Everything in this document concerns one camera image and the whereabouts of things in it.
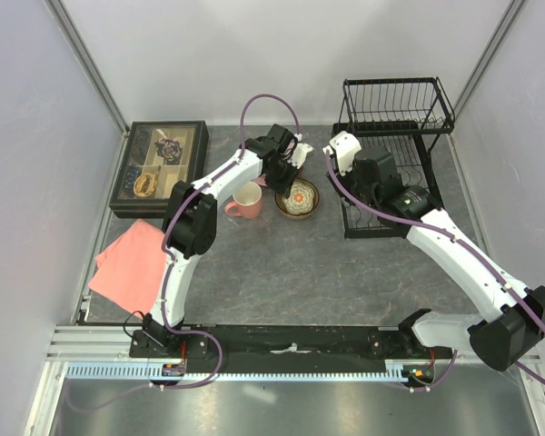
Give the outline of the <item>small floral patterned dish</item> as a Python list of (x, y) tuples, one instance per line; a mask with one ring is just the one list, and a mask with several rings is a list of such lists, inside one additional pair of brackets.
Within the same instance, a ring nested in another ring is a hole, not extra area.
[(314, 191), (308, 186), (291, 190), (288, 198), (282, 200), (288, 213), (308, 213), (314, 206)]

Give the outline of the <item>brown patterned bowl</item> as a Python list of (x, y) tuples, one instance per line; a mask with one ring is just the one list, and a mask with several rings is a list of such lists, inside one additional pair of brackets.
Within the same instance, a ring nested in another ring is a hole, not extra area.
[(317, 187), (308, 180), (297, 178), (288, 197), (275, 195), (275, 204), (281, 214), (293, 220), (308, 218), (317, 208), (320, 195)]

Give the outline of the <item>pink mug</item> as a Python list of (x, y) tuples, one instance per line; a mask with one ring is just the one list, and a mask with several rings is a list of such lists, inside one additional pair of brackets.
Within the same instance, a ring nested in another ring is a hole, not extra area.
[(233, 193), (233, 200), (224, 207), (228, 216), (256, 219), (263, 208), (263, 191), (259, 184), (248, 182)]

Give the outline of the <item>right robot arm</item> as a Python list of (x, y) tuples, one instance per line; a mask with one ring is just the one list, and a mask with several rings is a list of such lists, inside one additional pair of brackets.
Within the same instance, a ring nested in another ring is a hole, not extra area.
[(545, 340), (545, 287), (531, 289), (478, 248), (427, 189), (403, 182), (391, 153), (339, 145), (328, 158), (336, 190), (350, 203), (401, 233), (445, 271), (474, 304), (474, 315), (418, 312), (398, 334), (400, 351), (429, 348), (474, 352), (504, 372)]

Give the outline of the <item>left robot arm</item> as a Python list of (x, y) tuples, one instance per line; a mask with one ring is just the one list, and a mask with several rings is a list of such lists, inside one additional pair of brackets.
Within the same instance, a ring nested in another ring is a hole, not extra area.
[(198, 262), (215, 240), (222, 202), (259, 177), (276, 193), (288, 195), (312, 152), (299, 134), (275, 124), (267, 135), (245, 140), (205, 177), (173, 187), (163, 220), (163, 277), (143, 319), (143, 334), (160, 356), (171, 357), (180, 350), (186, 295)]

